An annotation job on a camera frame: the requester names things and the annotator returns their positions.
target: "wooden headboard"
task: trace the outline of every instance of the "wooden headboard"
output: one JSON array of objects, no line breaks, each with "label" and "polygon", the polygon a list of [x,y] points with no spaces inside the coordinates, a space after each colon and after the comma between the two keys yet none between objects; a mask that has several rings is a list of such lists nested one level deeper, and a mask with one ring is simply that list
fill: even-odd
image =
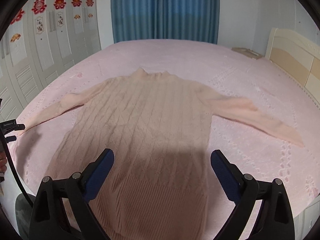
[{"label": "wooden headboard", "polygon": [[292,30],[273,28],[266,58],[305,88],[319,107],[320,46]]}]

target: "pink bedspread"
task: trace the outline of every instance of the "pink bedspread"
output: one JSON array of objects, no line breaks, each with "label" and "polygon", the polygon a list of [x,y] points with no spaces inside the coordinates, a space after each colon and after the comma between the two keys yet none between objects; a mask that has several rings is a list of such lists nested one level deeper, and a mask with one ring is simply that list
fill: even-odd
[{"label": "pink bedspread", "polygon": [[[230,49],[194,41],[143,40],[111,45],[66,71],[46,87],[21,113],[18,122],[37,113],[69,92],[81,92],[103,80],[147,72],[168,71],[181,78],[211,86],[225,95],[250,98],[262,111],[295,127],[303,149],[254,128],[213,116],[210,153],[220,149],[243,173],[256,179],[280,178],[286,187],[294,217],[318,195],[320,188],[320,110],[308,95],[268,60],[247,58]],[[38,125],[10,145],[17,170],[37,192],[48,164],[76,120],[78,109]],[[209,170],[209,212],[205,239],[213,239],[234,204],[226,198]],[[254,210],[243,238],[254,224]]]}]

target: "red decoration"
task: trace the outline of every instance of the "red decoration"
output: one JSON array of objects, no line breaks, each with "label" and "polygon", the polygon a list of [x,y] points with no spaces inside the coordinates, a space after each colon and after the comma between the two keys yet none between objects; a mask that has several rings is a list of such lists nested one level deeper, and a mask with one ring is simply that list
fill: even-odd
[{"label": "red decoration", "polygon": [[73,7],[79,7],[82,4],[81,0],[72,0],[71,2],[73,4]]},{"label": "red decoration", "polygon": [[55,0],[53,5],[58,10],[58,9],[63,9],[66,6],[66,4],[67,3],[64,0]]},{"label": "red decoration", "polygon": [[36,0],[34,2],[32,10],[35,14],[43,13],[46,7],[47,5],[44,4],[44,0]]},{"label": "red decoration", "polygon": [[24,11],[20,9],[20,11],[16,14],[16,16],[13,18],[10,24],[14,24],[15,22],[18,22],[22,19],[22,15],[24,14]]},{"label": "red decoration", "polygon": [[93,2],[93,0],[87,0],[86,4],[87,4],[87,6],[92,7],[94,2]]}]

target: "wardrobe handle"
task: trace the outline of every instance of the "wardrobe handle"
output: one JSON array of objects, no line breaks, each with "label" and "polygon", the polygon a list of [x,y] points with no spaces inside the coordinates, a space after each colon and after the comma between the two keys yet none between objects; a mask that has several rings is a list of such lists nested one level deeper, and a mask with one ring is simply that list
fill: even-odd
[{"label": "wardrobe handle", "polygon": [[50,12],[47,12],[47,14],[48,14],[48,18],[49,18],[49,27],[50,27],[50,31],[49,32],[52,32]]},{"label": "wardrobe handle", "polygon": [[85,13],[85,7],[82,8],[82,14],[83,14],[83,22],[87,22],[86,13]]},{"label": "wardrobe handle", "polygon": [[53,26],[53,30],[56,30],[56,22],[55,22],[55,15],[53,13],[53,11],[51,11],[51,20],[52,20],[52,26]]},{"label": "wardrobe handle", "polygon": [[5,34],[5,54],[9,55],[10,54],[10,47],[9,47],[9,36],[8,36],[8,32],[6,31]]},{"label": "wardrobe handle", "polygon": [[0,41],[0,57],[4,58],[4,50],[3,50],[3,39]]},{"label": "wardrobe handle", "polygon": [[87,20],[87,22],[89,22],[89,18],[88,18],[88,8],[85,7],[85,18]]}]

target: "wardrobe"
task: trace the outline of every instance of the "wardrobe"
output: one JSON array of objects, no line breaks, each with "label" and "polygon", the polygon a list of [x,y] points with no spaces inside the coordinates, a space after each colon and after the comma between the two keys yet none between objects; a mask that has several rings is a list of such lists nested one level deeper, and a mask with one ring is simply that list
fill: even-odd
[{"label": "wardrobe", "polygon": [[0,42],[0,122],[99,50],[96,0],[29,0]]}]

